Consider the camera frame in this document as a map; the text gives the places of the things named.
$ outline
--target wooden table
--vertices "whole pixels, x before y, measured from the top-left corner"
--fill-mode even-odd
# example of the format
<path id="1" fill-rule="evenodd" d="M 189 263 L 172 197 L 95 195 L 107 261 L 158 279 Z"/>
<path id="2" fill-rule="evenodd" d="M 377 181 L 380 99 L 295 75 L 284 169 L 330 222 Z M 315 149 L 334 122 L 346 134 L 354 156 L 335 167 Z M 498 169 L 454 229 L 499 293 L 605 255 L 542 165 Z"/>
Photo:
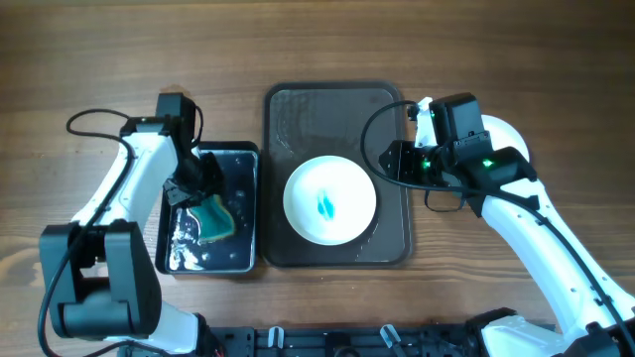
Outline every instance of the wooden table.
<path id="1" fill-rule="evenodd" d="M 174 89 L 202 107 L 204 139 L 258 145 L 262 98 L 279 81 L 380 78 L 414 100 L 471 91 L 484 113 L 523 134 L 561 215 L 635 292 L 632 2 L 40 2 L 0 8 L 0 356 L 39 354 L 38 238 L 87 202 L 116 152 L 67 134 L 65 120 L 92 107 L 154 113 L 157 94 Z M 120 125 L 106 116 L 78 123 Z M 555 322 L 482 219 L 427 211 L 421 192 L 412 210 L 415 254 L 399 270 L 259 262 L 245 279 L 160 276 L 164 299 L 216 326 L 459 322 L 500 306 Z M 157 220 L 155 206 L 145 231 L 152 255 Z M 63 354 L 95 348 L 51 339 Z"/>

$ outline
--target black cable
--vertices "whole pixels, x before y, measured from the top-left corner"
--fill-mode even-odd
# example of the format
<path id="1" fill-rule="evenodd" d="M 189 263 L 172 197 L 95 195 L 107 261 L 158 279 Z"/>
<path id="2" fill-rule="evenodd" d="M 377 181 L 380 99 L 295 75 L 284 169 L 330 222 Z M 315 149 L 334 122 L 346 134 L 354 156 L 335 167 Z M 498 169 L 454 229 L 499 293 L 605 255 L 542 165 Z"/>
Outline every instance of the black cable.
<path id="1" fill-rule="evenodd" d="M 60 280 L 60 276 L 62 275 L 62 272 L 64 271 L 66 264 L 70 260 L 70 257 L 74 256 L 79 251 L 79 248 L 83 244 L 83 238 L 88 232 L 88 230 L 97 221 L 97 219 L 99 219 L 99 217 L 106 211 L 108 204 L 110 204 L 110 200 L 112 199 L 114 194 L 119 189 L 119 186 L 121 185 L 121 183 L 123 183 L 123 181 L 126 179 L 126 176 L 130 172 L 130 169 L 132 168 L 132 164 L 134 163 L 134 159 L 135 159 L 135 152 L 132 146 L 128 144 L 128 142 L 119 138 L 118 136 L 103 134 L 103 133 L 82 132 L 82 131 L 77 131 L 70 128 L 70 125 L 72 124 L 72 122 L 75 121 L 77 118 L 87 114 L 93 114 L 93 113 L 107 113 L 112 115 L 118 115 L 122 118 L 125 118 L 126 120 L 130 119 L 128 115 L 115 111 L 115 110 L 88 109 L 71 116 L 66 122 L 66 130 L 69 133 L 73 135 L 77 135 L 77 136 L 114 140 L 124 146 L 124 148 L 126 149 L 126 152 L 128 153 L 128 156 L 126 158 L 126 163 L 124 165 L 123 170 L 121 171 L 121 174 L 119 174 L 119 177 L 117 178 L 115 183 L 112 185 L 110 190 L 108 190 L 108 193 L 106 193 L 101 203 L 99 203 L 92 217 L 90 217 L 88 222 L 86 222 L 86 224 L 81 228 L 81 230 L 79 231 L 75 239 L 72 241 L 68 249 L 66 249 L 64 255 L 62 256 L 62 259 L 60 260 L 60 264 L 58 265 L 58 268 L 56 269 L 55 273 L 53 274 L 53 278 L 51 279 L 51 282 L 49 283 L 49 288 L 45 292 L 44 298 L 42 299 L 42 306 L 40 307 L 40 314 L 38 316 L 38 341 L 40 342 L 40 347 L 42 348 L 42 351 L 44 352 L 44 354 L 49 357 L 61 357 L 60 355 L 58 355 L 51 349 L 51 346 L 49 346 L 49 343 L 47 341 L 47 334 L 45 330 L 46 321 L 47 321 L 47 311 L 49 310 L 49 305 L 51 304 L 51 299 L 53 298 L 53 293 L 56 289 L 56 285 L 58 284 L 58 281 Z M 134 341 L 122 341 L 122 342 L 117 342 L 109 346 L 106 346 L 98 351 L 95 351 L 91 354 L 86 355 L 86 357 L 100 356 L 108 351 L 111 351 L 115 348 L 122 347 L 122 346 L 135 346 L 138 348 L 148 350 L 150 352 L 160 353 L 164 356 L 169 356 L 164 351 L 154 347 L 142 345 Z"/>
<path id="2" fill-rule="evenodd" d="M 198 105 L 194 107 L 196 112 L 198 112 L 198 117 L 200 117 L 200 125 L 198 125 L 198 136 L 191 142 L 191 146 L 195 148 L 198 144 L 200 144 L 200 136 L 202 135 L 202 110 Z"/>
<path id="3" fill-rule="evenodd" d="M 463 209 L 463 207 L 465 206 L 465 202 L 466 202 L 465 197 L 461 196 L 460 203 L 458 204 L 458 208 L 454 208 L 454 209 L 434 209 L 434 208 L 432 208 L 432 207 L 430 207 L 428 205 L 428 197 L 429 196 L 430 196 L 430 191 L 426 189 L 426 195 L 424 196 L 424 204 L 426 205 L 427 209 L 429 209 L 432 212 L 436 212 L 436 213 L 459 212 L 460 210 Z"/>
<path id="4" fill-rule="evenodd" d="M 361 132 L 359 147 L 361 151 L 362 160 L 364 161 L 364 164 L 366 164 L 368 169 L 379 178 L 384 179 L 390 183 L 394 183 L 396 185 L 402 186 L 402 187 L 430 190 L 430 191 L 459 192 L 459 193 L 462 193 L 463 196 L 465 196 L 466 194 L 476 194 L 476 195 L 483 195 L 483 196 L 489 195 L 492 197 L 504 199 L 531 213 L 534 217 L 536 217 L 536 219 L 538 219 L 541 222 L 541 224 L 545 225 L 556 236 L 556 238 L 558 238 L 558 240 L 563 244 L 565 249 L 567 249 L 571 257 L 578 264 L 578 266 L 580 267 L 580 269 L 582 270 L 586 278 L 591 283 L 591 286 L 595 289 L 595 291 L 599 295 L 601 302 L 604 305 L 606 305 L 606 308 L 608 309 L 609 313 L 611 314 L 613 319 L 615 319 L 615 324 L 618 326 L 618 328 L 624 335 L 624 339 L 626 340 L 626 343 L 628 344 L 628 347 L 631 350 L 631 354 L 635 356 L 635 341 L 633 341 L 633 337 L 631 336 L 630 331 L 626 327 L 626 324 L 624 323 L 624 320 L 622 319 L 622 317 L 619 315 L 619 312 L 617 312 L 617 310 L 615 309 L 615 306 L 613 306 L 613 303 L 611 302 L 610 297 L 606 295 L 606 293 L 604 292 L 604 289 L 597 282 L 597 279 L 595 278 L 591 270 L 588 268 L 588 266 L 586 265 L 582 257 L 577 253 L 577 251 L 569 242 L 569 240 L 558 230 L 558 228 L 556 228 L 552 224 L 552 222 L 549 219 L 547 219 L 545 216 L 540 214 L 537 210 L 525 205 L 522 201 L 518 199 L 518 197 L 515 194 L 511 194 L 502 190 L 488 191 L 483 189 L 474 189 L 474 188 L 468 188 L 468 187 L 462 187 L 462 186 L 443 187 L 443 186 L 405 183 L 405 182 L 401 182 L 399 180 L 387 177 L 386 175 L 380 173 L 377 169 L 375 169 L 370 164 L 370 161 L 368 160 L 368 157 L 366 156 L 366 143 L 365 143 L 366 132 L 368 132 L 368 128 L 370 127 L 372 122 L 375 121 L 375 119 L 377 119 L 379 115 L 381 115 L 382 113 L 392 108 L 403 106 L 403 105 L 418 105 L 418 103 L 412 100 L 402 100 L 402 101 L 390 103 L 380 108 L 373 115 L 371 115 L 370 118 L 368 118 L 366 125 L 364 125 L 364 129 Z"/>

